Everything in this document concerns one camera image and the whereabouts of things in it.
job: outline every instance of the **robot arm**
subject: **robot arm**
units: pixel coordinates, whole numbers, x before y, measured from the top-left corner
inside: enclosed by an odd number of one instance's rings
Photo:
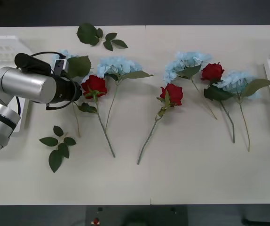
[[[47,104],[47,110],[55,110],[59,108],[49,107],[50,103],[71,103],[82,94],[77,83],[61,77],[68,69],[64,59],[56,61],[53,74],[49,64],[26,54],[18,54],[15,63],[21,69],[0,69],[0,150],[8,144],[20,121],[20,115],[7,107],[14,97]]]

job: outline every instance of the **red flower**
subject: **red flower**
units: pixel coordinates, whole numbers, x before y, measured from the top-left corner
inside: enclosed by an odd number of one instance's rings
[[[89,79],[82,83],[82,87],[85,91],[83,95],[91,93],[94,90],[101,92],[101,94],[98,94],[97,97],[101,97],[107,93],[105,79],[98,78],[96,75],[90,75]]]
[[[203,70],[202,70],[202,78],[201,80],[220,80],[221,76],[224,72],[224,69],[220,65],[220,63],[217,64],[208,64]]]
[[[177,106],[181,106],[181,100],[183,98],[182,87],[175,86],[174,84],[168,84],[165,88],[161,87],[162,94],[160,95],[161,98],[165,99],[165,92],[168,91],[170,96],[170,101],[172,103],[176,103]]]

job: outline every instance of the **flower stem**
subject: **flower stem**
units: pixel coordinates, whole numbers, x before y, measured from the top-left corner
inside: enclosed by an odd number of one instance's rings
[[[160,117],[160,118],[157,119],[157,116],[156,116],[156,118],[155,118],[155,123],[154,123],[154,125],[153,125],[153,128],[152,128],[152,130],[151,130],[151,132],[150,132],[148,138],[146,139],[146,141],[145,141],[145,143],[144,143],[144,145],[143,145],[143,147],[142,147],[142,149],[141,149],[141,152],[140,152],[140,155],[139,155],[139,159],[138,159],[137,165],[139,165],[140,160],[141,160],[141,157],[142,157],[142,155],[143,155],[144,148],[145,148],[146,144],[148,143],[149,139],[151,138],[151,136],[152,136],[152,134],[153,134],[153,131],[154,131],[154,129],[155,129],[155,126],[156,126],[157,122],[158,122],[161,118],[162,118],[162,117]]]
[[[242,105],[241,105],[240,102],[238,102],[238,104],[239,104],[239,107],[240,107],[240,111],[242,112],[242,116],[243,116],[244,123],[245,123],[246,130],[247,130],[247,135],[248,135],[248,152],[249,152],[250,151],[250,136],[249,136],[249,132],[248,132],[248,127],[247,127],[247,123],[246,123],[246,120],[245,120],[245,117],[244,117]]]
[[[79,131],[79,120],[78,120],[77,113],[75,112],[74,105],[76,105],[76,103],[75,103],[75,102],[73,102],[73,103],[72,103],[72,108],[73,108],[73,112],[74,112],[74,115],[75,115],[75,119],[77,120],[77,125],[78,125],[78,137],[80,138],[80,131]]]
[[[97,103],[97,101],[96,101],[96,100],[95,100],[95,104],[96,104],[96,109],[97,109],[96,114],[97,114],[98,119],[99,119],[99,122],[100,122],[100,124],[101,124],[101,126],[102,126],[102,128],[103,128],[103,133],[104,133],[104,134],[105,134],[105,136],[106,136],[106,139],[107,139],[107,141],[108,141],[108,144],[109,144],[109,147],[110,147],[111,153],[112,153],[113,157],[115,158],[115,154],[114,154],[114,152],[113,152],[113,149],[112,149],[112,146],[111,146],[110,140],[109,140],[109,138],[108,138],[108,135],[107,135],[106,129],[105,129],[105,127],[103,126],[101,116],[99,115],[98,103]]]
[[[208,105],[208,103],[206,102],[204,96],[202,95],[202,93],[200,92],[200,90],[198,89],[198,87],[196,86],[196,84],[193,82],[193,79],[191,77],[191,82],[192,84],[195,86],[196,90],[198,91],[198,93],[201,95],[206,107],[208,107],[208,109],[211,111],[212,115],[214,116],[215,119],[217,119],[217,117],[214,115],[213,111],[211,110],[210,106]]]
[[[235,135],[234,135],[234,124],[233,124],[233,121],[232,121],[232,119],[231,119],[231,117],[230,117],[230,115],[229,115],[229,112],[226,110],[225,106],[223,105],[222,101],[220,101],[220,104],[222,105],[224,111],[226,112],[226,115],[228,116],[228,118],[229,118],[229,120],[230,120],[230,122],[231,122],[231,124],[232,124],[232,141],[233,141],[233,143],[235,143]]]
[[[107,126],[108,126],[108,121],[109,121],[109,116],[110,116],[110,112],[111,112],[111,109],[112,109],[112,105],[114,103],[114,99],[115,99],[116,94],[117,94],[117,90],[118,90],[118,85],[116,84],[116,89],[115,89],[114,97],[113,97],[113,100],[112,100],[112,103],[111,103],[111,106],[110,106],[110,109],[109,109],[109,113],[108,113],[108,118],[107,118],[107,123],[106,123],[106,130],[107,130]]]

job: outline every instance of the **artificial flower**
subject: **artificial flower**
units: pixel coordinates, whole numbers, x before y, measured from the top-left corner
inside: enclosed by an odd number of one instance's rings
[[[150,131],[150,134],[149,134],[148,138],[146,139],[146,141],[141,149],[139,159],[137,161],[138,165],[141,161],[144,148],[145,148],[146,144],[148,143],[149,139],[151,138],[157,122],[160,119],[162,119],[163,115],[165,114],[165,112],[169,108],[174,107],[176,105],[177,106],[182,105],[181,104],[181,100],[183,98],[182,87],[175,86],[173,84],[167,84],[167,86],[165,88],[161,87],[161,90],[162,90],[162,94],[157,99],[160,100],[161,102],[165,103],[165,106],[160,109],[160,111],[157,113],[157,115],[155,117],[155,123],[152,127],[152,130]]]
[[[162,94],[161,98],[165,99],[166,90],[168,91],[170,102],[173,105],[181,106],[181,100],[183,98],[182,88],[179,86],[175,86],[174,84],[168,84],[165,88],[161,87]]]
[[[207,64],[207,66],[202,70],[202,78],[201,80],[220,80],[224,69],[220,63],[217,64]]]
[[[92,90],[98,91],[97,97],[106,95],[106,81],[105,79],[98,78],[96,75],[90,75],[85,79],[85,82],[82,83],[82,88],[84,89],[83,95],[87,99],[92,99]]]

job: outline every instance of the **dark floor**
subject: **dark floor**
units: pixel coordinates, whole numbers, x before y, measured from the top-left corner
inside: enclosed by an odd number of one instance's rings
[[[270,24],[270,0],[0,0],[0,26]]]

